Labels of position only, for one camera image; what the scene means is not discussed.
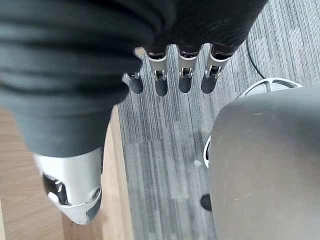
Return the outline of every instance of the black cable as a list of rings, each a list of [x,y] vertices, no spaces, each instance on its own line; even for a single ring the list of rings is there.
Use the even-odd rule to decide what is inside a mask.
[[[250,53],[250,48],[249,48],[249,44],[248,44],[248,38],[245,40],[245,47],[246,47],[246,51],[248,53],[248,57],[250,59],[250,62],[252,64],[252,66],[254,67],[254,69],[257,71],[257,73],[260,75],[260,77],[262,77],[262,79],[265,79],[265,76],[261,73],[261,71],[258,69],[257,65],[255,64],[251,53]]]

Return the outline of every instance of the black fabric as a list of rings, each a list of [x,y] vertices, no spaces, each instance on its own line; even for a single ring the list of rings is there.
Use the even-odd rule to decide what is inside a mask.
[[[148,52],[159,53],[168,44],[200,48],[212,43],[232,55],[246,39],[267,0],[180,0],[174,24],[156,35]]]
[[[0,103],[31,151],[87,153],[104,145],[111,109],[128,93],[122,74],[139,71],[134,47],[234,51],[265,2],[1,0]]]

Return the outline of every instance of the floor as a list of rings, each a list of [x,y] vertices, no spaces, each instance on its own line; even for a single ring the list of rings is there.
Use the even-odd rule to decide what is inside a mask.
[[[253,60],[265,77],[319,85],[319,28],[318,0],[270,0],[248,37]],[[137,240],[216,238],[212,215],[199,203],[209,192],[202,151],[219,110],[261,77],[242,45],[214,92],[203,94],[208,50],[206,45],[199,54],[188,94],[179,91],[177,49],[172,46],[168,94],[157,96],[149,64],[144,64],[143,93],[130,93],[118,107]]]

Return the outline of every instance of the robotic hand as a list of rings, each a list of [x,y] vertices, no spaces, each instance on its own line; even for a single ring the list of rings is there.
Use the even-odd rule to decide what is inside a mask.
[[[179,48],[179,89],[211,48],[201,89],[211,93],[267,0],[1,0],[0,103],[9,108],[47,196],[77,224],[97,214],[113,105],[141,93],[143,46],[156,92],[168,91],[167,46]]]

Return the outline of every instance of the wooden desk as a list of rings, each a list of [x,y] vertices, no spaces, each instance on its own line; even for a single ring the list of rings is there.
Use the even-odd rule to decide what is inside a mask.
[[[100,212],[90,225],[76,225],[61,217],[43,191],[32,155],[11,114],[0,109],[0,198],[6,240],[133,239],[117,107],[106,134],[101,184]]]

